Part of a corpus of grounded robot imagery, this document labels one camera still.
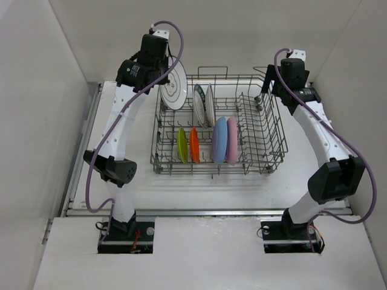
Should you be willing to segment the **pink plate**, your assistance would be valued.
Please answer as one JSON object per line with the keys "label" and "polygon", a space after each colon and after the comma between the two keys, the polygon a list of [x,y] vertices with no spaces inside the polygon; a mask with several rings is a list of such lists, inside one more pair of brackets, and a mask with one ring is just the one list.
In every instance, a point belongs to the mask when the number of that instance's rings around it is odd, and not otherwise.
{"label": "pink plate", "polygon": [[234,166],[238,160],[238,128],[236,117],[227,120],[227,149],[226,160]]}

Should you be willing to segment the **white plate blue rim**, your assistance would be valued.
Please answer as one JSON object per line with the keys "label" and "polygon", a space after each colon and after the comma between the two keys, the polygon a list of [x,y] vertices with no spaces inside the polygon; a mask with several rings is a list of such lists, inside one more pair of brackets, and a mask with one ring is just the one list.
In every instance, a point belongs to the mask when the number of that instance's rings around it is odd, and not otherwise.
{"label": "white plate blue rim", "polygon": [[193,109],[201,127],[207,129],[209,125],[206,121],[205,94],[199,84],[193,88]]}

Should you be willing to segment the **white plate orange sunburst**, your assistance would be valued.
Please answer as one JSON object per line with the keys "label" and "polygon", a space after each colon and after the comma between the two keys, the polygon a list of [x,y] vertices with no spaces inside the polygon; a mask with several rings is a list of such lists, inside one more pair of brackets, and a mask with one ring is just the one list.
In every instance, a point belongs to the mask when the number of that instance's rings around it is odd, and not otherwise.
{"label": "white plate orange sunburst", "polygon": [[206,91],[206,115],[211,127],[215,125],[215,111],[213,107],[213,89],[212,84],[208,84]]}

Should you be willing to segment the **green plastic plate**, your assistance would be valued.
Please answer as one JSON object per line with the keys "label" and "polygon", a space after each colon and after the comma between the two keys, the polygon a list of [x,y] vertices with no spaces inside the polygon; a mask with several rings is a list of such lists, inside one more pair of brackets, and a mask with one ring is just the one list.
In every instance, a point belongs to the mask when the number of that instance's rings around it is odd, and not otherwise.
{"label": "green plastic plate", "polygon": [[183,127],[180,127],[178,130],[177,145],[178,145],[178,155],[181,162],[187,163],[188,161],[187,138]]}

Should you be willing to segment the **orange plastic plate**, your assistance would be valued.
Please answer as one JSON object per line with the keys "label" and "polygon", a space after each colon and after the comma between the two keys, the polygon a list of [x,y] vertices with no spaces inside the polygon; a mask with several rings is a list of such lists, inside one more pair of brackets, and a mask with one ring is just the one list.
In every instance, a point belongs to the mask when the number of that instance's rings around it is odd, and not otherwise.
{"label": "orange plastic plate", "polygon": [[190,131],[190,152],[194,163],[200,162],[200,142],[197,130],[193,127]]}

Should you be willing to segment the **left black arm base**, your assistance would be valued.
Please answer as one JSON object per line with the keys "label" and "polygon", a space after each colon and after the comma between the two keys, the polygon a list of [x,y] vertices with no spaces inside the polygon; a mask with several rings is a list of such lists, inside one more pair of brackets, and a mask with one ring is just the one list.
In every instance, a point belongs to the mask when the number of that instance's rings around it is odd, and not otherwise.
{"label": "left black arm base", "polygon": [[152,254],[154,247],[155,221],[130,221],[127,231],[118,223],[96,222],[100,231],[97,245],[99,254]]}

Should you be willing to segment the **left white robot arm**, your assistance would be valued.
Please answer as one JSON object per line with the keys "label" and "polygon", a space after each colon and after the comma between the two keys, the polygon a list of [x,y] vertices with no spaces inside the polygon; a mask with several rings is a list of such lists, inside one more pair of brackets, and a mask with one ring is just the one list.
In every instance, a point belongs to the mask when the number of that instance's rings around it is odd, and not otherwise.
{"label": "left white robot arm", "polygon": [[[132,181],[137,164],[126,159],[126,143],[135,117],[145,97],[156,85],[168,83],[168,75],[175,66],[167,56],[170,32],[151,28],[141,40],[140,50],[119,66],[111,111],[101,139],[93,150],[86,150],[84,161],[89,165],[85,186],[88,211],[98,213],[111,205],[109,218],[101,229],[102,236],[116,233],[121,239],[135,234],[135,210],[127,185]],[[94,172],[109,187],[111,196],[97,208],[91,205],[91,180]]]}

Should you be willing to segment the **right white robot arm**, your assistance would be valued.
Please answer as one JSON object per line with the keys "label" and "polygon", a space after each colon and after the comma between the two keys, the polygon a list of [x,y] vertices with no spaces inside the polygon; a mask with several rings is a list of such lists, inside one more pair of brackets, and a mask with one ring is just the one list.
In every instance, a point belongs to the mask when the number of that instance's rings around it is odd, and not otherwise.
{"label": "right white robot arm", "polygon": [[319,94],[307,86],[305,51],[283,51],[286,57],[267,67],[262,93],[271,92],[281,99],[306,134],[318,165],[307,182],[306,194],[282,215],[280,231],[294,239],[308,232],[308,223],[315,215],[356,192],[365,164],[333,134]]}

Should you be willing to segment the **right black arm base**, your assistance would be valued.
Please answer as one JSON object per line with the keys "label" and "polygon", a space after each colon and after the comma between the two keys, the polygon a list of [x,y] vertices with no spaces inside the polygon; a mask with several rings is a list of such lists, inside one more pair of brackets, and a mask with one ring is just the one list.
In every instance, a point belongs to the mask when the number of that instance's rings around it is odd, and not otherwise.
{"label": "right black arm base", "polygon": [[257,235],[263,240],[266,254],[321,254],[325,249],[325,241],[313,225],[301,225],[289,234],[285,232],[281,221],[263,220]]}

